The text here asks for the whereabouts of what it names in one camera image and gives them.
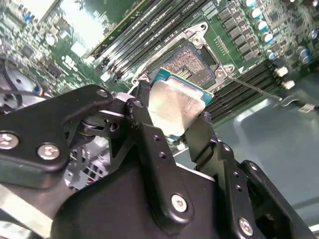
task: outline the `motherboard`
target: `motherboard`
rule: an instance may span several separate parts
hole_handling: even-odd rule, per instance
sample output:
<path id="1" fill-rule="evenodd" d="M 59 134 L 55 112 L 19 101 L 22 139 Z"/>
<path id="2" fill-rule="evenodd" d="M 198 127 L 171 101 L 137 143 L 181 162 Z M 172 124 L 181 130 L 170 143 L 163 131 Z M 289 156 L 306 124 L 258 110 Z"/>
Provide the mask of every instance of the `motherboard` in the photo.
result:
<path id="1" fill-rule="evenodd" d="M 222 123 L 310 71 L 318 8 L 319 0 L 0 0 L 0 114 L 88 84 L 130 93 L 144 80 L 153 84 L 152 120 L 178 152 L 203 109 Z M 157 81 L 163 70 L 168 80 Z M 109 164 L 108 141 L 96 137 L 72 152 L 64 179 L 81 189 Z"/>
<path id="2" fill-rule="evenodd" d="M 318 57 L 317 0 L 2 0 L 0 53 L 59 95 L 127 92 L 161 67 L 216 93 L 281 59 L 297 79 Z"/>

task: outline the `surface-mount component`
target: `surface-mount component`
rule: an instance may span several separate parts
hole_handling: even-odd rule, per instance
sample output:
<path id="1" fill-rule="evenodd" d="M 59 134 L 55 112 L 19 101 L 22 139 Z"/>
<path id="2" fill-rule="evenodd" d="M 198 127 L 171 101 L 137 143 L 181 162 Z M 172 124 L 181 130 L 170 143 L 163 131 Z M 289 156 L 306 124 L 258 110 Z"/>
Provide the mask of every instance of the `surface-mount component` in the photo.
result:
<path id="1" fill-rule="evenodd" d="M 255 27 L 259 31 L 264 31 L 268 29 L 268 24 L 263 20 L 259 20 L 256 22 Z"/>
<path id="2" fill-rule="evenodd" d="M 245 44 L 241 47 L 238 48 L 240 53 L 245 53 L 246 51 L 248 51 L 250 49 L 250 46 L 248 44 Z"/>
<path id="3" fill-rule="evenodd" d="M 243 58 L 245 61 L 248 61 L 252 58 L 255 57 L 255 54 L 252 52 L 252 51 L 249 51 L 249 52 L 246 52 L 244 55 L 243 55 Z"/>
<path id="4" fill-rule="evenodd" d="M 23 56 L 29 58 L 29 57 L 31 57 L 31 55 L 34 53 L 34 51 L 31 49 L 30 46 L 25 45 L 25 46 L 22 48 L 21 53 L 22 53 Z"/>
<path id="5" fill-rule="evenodd" d="M 226 30 L 229 30 L 236 25 L 236 22 L 233 18 L 231 18 L 231 19 L 225 21 L 223 24 L 224 24 Z"/>
<path id="6" fill-rule="evenodd" d="M 251 10 L 249 11 L 249 16 L 250 16 L 251 18 L 259 18 L 259 17 L 261 16 L 261 10 L 260 10 L 260 8 L 257 7 L 257 8 L 251 9 Z"/>
<path id="7" fill-rule="evenodd" d="M 269 18 L 272 20 L 272 21 L 277 21 L 278 18 L 279 18 L 279 15 L 277 12 L 273 12 L 272 14 L 269 15 Z"/>
<path id="8" fill-rule="evenodd" d="M 239 36 L 240 33 L 241 33 L 241 31 L 238 27 L 235 27 L 234 29 L 229 31 L 229 35 L 231 38 L 235 38 L 235 37 Z"/>
<path id="9" fill-rule="evenodd" d="M 246 39 L 244 38 L 243 35 L 240 35 L 237 38 L 235 38 L 233 41 L 234 41 L 236 46 L 240 46 L 241 44 L 243 44 L 246 41 Z"/>
<path id="10" fill-rule="evenodd" d="M 269 42 L 271 42 L 274 39 L 274 37 L 273 37 L 273 35 L 271 33 L 265 32 L 261 36 L 261 39 L 262 39 L 262 41 L 269 43 Z"/>
<path id="11" fill-rule="evenodd" d="M 242 3 L 244 6 L 253 7 L 256 5 L 256 0 L 243 0 Z"/>
<path id="12" fill-rule="evenodd" d="M 224 20 L 226 20 L 227 18 L 229 18 L 229 17 L 231 16 L 231 14 L 230 14 L 228 8 L 225 8 L 225 9 L 222 10 L 217 16 L 219 17 L 219 19 L 220 19 L 221 21 L 224 21 Z"/>

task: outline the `hole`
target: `hole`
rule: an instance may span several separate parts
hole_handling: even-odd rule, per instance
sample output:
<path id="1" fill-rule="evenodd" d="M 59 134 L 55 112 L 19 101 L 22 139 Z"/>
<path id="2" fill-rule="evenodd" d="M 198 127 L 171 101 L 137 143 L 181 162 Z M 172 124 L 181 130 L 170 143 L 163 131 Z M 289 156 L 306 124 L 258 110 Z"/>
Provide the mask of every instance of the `hole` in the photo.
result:
<path id="1" fill-rule="evenodd" d="M 98 171 L 98 167 L 96 165 L 93 164 L 93 171 L 97 172 Z"/>
<path id="2" fill-rule="evenodd" d="M 69 138 L 69 136 L 70 136 L 70 132 L 69 132 L 69 131 L 67 131 L 66 133 L 64 133 L 64 135 L 65 135 L 65 138 L 66 138 L 66 139 L 68 139 L 68 138 Z"/>
<path id="3" fill-rule="evenodd" d="M 118 129 L 119 129 L 119 125 L 117 124 L 117 123 L 111 123 L 110 125 L 109 125 L 109 130 L 111 131 L 111 132 L 115 132 L 115 131 L 117 131 Z"/>
<path id="4" fill-rule="evenodd" d="M 137 107 L 143 108 L 143 103 L 140 101 L 134 101 L 134 105 L 136 105 Z"/>
<path id="5" fill-rule="evenodd" d="M 163 153 L 163 152 L 160 152 L 160 153 L 159 153 L 159 157 L 165 159 L 165 158 L 166 158 L 166 154 Z"/>
<path id="6" fill-rule="evenodd" d="M 242 192 L 243 191 L 239 185 L 236 185 L 236 189 L 237 189 L 238 192 Z"/>
<path id="7" fill-rule="evenodd" d="M 160 141 L 160 138 L 159 138 L 157 135 L 154 135 L 153 139 L 154 139 L 155 141 Z"/>
<path id="8" fill-rule="evenodd" d="M 89 174 L 89 169 L 88 169 L 88 168 L 85 168 L 85 169 L 83 170 L 83 173 Z"/>
<path id="9" fill-rule="evenodd" d="M 105 90 L 99 89 L 96 93 L 98 93 L 99 96 L 107 97 L 108 93 Z"/>

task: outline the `black plastic arm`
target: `black plastic arm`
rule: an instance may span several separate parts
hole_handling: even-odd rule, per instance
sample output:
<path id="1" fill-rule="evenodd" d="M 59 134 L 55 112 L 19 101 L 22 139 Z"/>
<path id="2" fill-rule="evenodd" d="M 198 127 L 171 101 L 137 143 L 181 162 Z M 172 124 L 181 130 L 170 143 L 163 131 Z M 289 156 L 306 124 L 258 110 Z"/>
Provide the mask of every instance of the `black plastic arm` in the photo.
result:
<path id="1" fill-rule="evenodd" d="M 0 132 L 18 138 L 17 146 L 0 149 L 0 182 L 32 188 L 48 188 L 62 177 L 78 123 L 107 107 L 113 98 L 104 89 L 89 85 L 12 112 L 0 118 Z M 83 135 L 78 135 L 85 143 Z M 52 144 L 58 157 L 46 160 L 38 149 Z"/>

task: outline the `chip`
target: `chip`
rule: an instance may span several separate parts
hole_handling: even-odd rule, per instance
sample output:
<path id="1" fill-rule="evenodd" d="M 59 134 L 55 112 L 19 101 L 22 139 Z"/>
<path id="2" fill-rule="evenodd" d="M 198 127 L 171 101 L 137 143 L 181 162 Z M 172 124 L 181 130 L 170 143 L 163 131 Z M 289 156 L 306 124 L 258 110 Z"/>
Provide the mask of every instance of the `chip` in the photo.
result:
<path id="1" fill-rule="evenodd" d="M 34 53 L 34 51 L 31 49 L 31 47 L 29 47 L 28 45 L 25 45 L 22 48 L 21 53 L 23 56 L 30 58 L 30 56 Z"/>
<path id="2" fill-rule="evenodd" d="M 234 43 L 236 46 L 240 46 L 246 41 L 243 35 L 238 36 L 236 39 L 234 39 Z"/>
<path id="3" fill-rule="evenodd" d="M 233 28 L 236 25 L 236 23 L 235 23 L 235 20 L 233 18 L 231 18 L 231 19 L 225 21 L 223 23 L 223 25 L 225 26 L 226 30 L 229 30 L 229 29 Z"/>
<path id="4" fill-rule="evenodd" d="M 54 77 L 56 77 L 56 78 L 59 78 L 59 77 L 61 77 L 61 75 L 62 75 L 62 71 L 60 71 L 60 69 L 59 68 L 57 68 L 55 65 L 53 65 L 52 63 L 50 63 L 49 65 L 48 65 L 48 72 L 52 75 L 52 76 L 54 76 Z"/>
<path id="5" fill-rule="evenodd" d="M 252 44 L 255 42 L 255 39 L 253 37 L 250 37 L 248 40 L 247 40 L 247 43 L 248 44 Z"/>
<path id="6" fill-rule="evenodd" d="M 295 25 L 296 27 L 301 27 L 304 23 L 304 20 L 302 18 L 299 18 L 298 20 L 296 20 Z"/>
<path id="7" fill-rule="evenodd" d="M 240 17 L 240 13 L 237 11 L 237 12 L 235 12 L 234 14 L 233 14 L 233 18 L 238 18 L 238 17 Z"/>
<path id="8" fill-rule="evenodd" d="M 252 51 L 254 51 L 254 52 L 255 52 L 255 51 L 257 51 L 257 50 L 258 50 L 258 46 L 253 46 L 251 49 L 252 49 Z"/>
<path id="9" fill-rule="evenodd" d="M 240 28 L 244 27 L 246 25 L 245 21 L 241 21 L 240 23 L 238 23 L 238 26 Z"/>
<path id="10" fill-rule="evenodd" d="M 277 19 L 278 19 L 279 16 L 278 16 L 278 13 L 277 13 L 277 12 L 274 12 L 274 13 L 270 14 L 269 17 L 270 17 L 270 19 L 271 19 L 272 21 L 277 21 Z"/>
<path id="11" fill-rule="evenodd" d="M 155 68 L 149 69 L 149 78 L 154 79 L 160 68 L 165 68 L 197 86 L 206 88 L 206 84 L 214 84 L 216 78 L 210 68 L 216 62 L 206 51 L 205 47 L 196 49 L 192 43 L 177 47 L 171 55 L 162 58 L 161 63 Z"/>
<path id="12" fill-rule="evenodd" d="M 245 61 L 248 61 L 254 57 L 255 57 L 255 54 L 252 51 L 249 51 L 245 55 L 243 55 L 243 58 Z"/>
<path id="13" fill-rule="evenodd" d="M 229 35 L 230 35 L 231 38 L 235 38 L 235 37 L 239 36 L 240 33 L 241 33 L 241 32 L 240 32 L 240 29 L 239 29 L 238 27 L 236 27 L 236 28 L 232 29 L 232 30 L 229 32 Z"/>
<path id="14" fill-rule="evenodd" d="M 239 47 L 238 50 L 239 50 L 240 53 L 245 53 L 246 51 L 250 50 L 250 46 L 248 44 L 245 44 L 245 45 Z"/>
<path id="15" fill-rule="evenodd" d="M 227 8 L 225 8 L 219 14 L 217 14 L 217 16 L 219 17 L 219 19 L 221 21 L 223 21 L 223 20 L 226 20 L 227 18 L 229 18 L 231 15 L 230 15 L 229 10 Z"/>
<path id="16" fill-rule="evenodd" d="M 251 31 L 249 29 L 243 31 L 243 35 L 244 36 L 247 36 L 247 35 L 250 35 L 250 34 L 251 34 Z"/>
<path id="17" fill-rule="evenodd" d="M 236 8 L 236 4 L 235 2 L 231 2 L 229 5 L 228 5 L 228 9 L 233 9 L 233 8 Z"/>

